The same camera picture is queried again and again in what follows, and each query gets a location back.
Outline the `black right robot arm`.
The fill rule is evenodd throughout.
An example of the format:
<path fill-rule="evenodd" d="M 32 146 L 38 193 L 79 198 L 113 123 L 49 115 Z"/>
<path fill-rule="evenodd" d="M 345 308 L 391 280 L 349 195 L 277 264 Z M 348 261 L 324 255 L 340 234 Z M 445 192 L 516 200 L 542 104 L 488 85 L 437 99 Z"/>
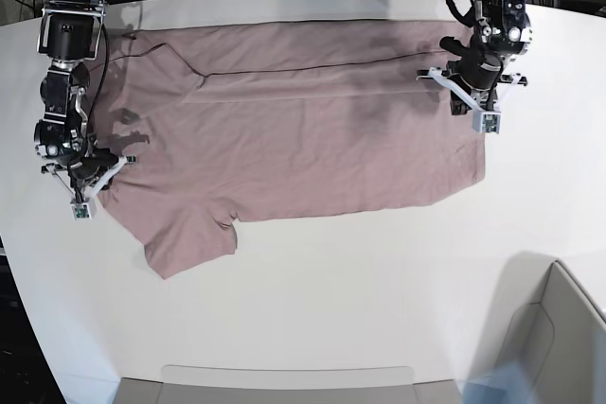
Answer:
<path fill-rule="evenodd" d="M 87 187 L 100 186 L 101 176 L 118 162 L 96 145 L 91 125 L 95 103 L 87 98 L 86 63 L 108 43 L 106 8 L 106 0 L 43 0 L 42 6 L 37 50 L 50 65 L 40 86 L 45 111 L 34 143 L 47 161 L 44 171 L 66 173 L 77 202 L 83 202 Z"/>

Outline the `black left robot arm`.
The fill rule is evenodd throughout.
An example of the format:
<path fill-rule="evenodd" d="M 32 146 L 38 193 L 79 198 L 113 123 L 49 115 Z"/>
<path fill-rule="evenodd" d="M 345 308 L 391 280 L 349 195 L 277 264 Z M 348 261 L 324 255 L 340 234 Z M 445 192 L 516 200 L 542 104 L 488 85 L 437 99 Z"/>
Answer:
<path fill-rule="evenodd" d="M 454 0 L 445 0 L 450 13 L 471 32 L 467 44 L 453 37 L 440 40 L 440 47 L 458 57 L 447 64 L 445 77 L 462 91 L 452 95 L 452 112 L 463 115 L 472 109 L 471 99 L 482 111 L 496 108 L 496 87 L 511 83 L 505 73 L 508 63 L 527 52 L 531 42 L 531 23 L 526 0 L 470 0 L 461 14 Z"/>

